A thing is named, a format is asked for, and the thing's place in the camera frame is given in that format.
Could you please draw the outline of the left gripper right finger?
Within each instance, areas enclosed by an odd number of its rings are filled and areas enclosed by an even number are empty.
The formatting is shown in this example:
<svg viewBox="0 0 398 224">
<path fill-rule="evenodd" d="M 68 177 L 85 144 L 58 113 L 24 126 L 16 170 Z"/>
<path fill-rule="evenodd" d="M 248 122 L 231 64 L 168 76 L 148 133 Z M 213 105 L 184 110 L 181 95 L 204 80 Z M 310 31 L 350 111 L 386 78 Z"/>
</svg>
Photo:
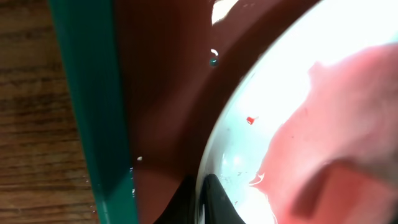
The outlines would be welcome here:
<svg viewBox="0 0 398 224">
<path fill-rule="evenodd" d="M 204 178 L 201 189 L 205 224 L 245 224 L 215 174 Z"/>
</svg>

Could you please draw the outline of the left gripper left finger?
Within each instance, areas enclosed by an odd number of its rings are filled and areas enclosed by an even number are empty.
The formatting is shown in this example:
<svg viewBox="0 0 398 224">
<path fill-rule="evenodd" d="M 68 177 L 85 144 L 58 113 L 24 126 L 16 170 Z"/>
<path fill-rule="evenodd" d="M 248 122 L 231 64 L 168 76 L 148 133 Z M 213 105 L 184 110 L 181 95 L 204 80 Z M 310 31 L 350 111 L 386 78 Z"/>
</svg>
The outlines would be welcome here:
<svg viewBox="0 0 398 224">
<path fill-rule="evenodd" d="M 194 224 L 195 179 L 186 176 L 154 224 Z"/>
</svg>

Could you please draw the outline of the light blue plate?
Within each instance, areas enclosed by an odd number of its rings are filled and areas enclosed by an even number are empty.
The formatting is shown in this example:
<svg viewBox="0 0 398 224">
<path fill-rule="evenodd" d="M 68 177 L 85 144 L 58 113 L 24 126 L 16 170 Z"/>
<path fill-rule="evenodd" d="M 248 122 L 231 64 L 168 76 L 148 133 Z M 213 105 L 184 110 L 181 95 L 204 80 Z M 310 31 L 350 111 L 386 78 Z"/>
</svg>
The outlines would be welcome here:
<svg viewBox="0 0 398 224">
<path fill-rule="evenodd" d="M 232 204 L 216 210 L 225 223 L 275 223 L 269 199 L 259 190 L 259 169 L 277 129 L 308 95 L 310 67 L 396 41 L 396 0 L 322 0 L 308 9 L 259 57 L 231 95 L 203 152 L 197 194 L 203 195 L 203 181 L 213 174 Z"/>
</svg>

